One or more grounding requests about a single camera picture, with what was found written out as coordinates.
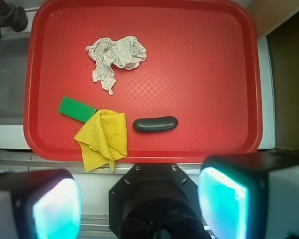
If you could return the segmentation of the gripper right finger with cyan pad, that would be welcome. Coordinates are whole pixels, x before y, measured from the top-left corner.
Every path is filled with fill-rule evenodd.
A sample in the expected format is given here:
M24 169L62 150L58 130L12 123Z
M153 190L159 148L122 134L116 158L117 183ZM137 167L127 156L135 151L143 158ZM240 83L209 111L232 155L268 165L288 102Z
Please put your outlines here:
M299 239L299 152L209 156L198 200L218 239Z

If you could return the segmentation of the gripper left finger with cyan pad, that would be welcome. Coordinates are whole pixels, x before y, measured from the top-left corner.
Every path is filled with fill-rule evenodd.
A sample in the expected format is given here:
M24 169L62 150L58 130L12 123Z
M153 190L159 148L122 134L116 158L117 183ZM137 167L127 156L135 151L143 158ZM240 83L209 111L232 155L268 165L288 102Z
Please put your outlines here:
M0 173L0 239L75 239L80 187L65 169Z

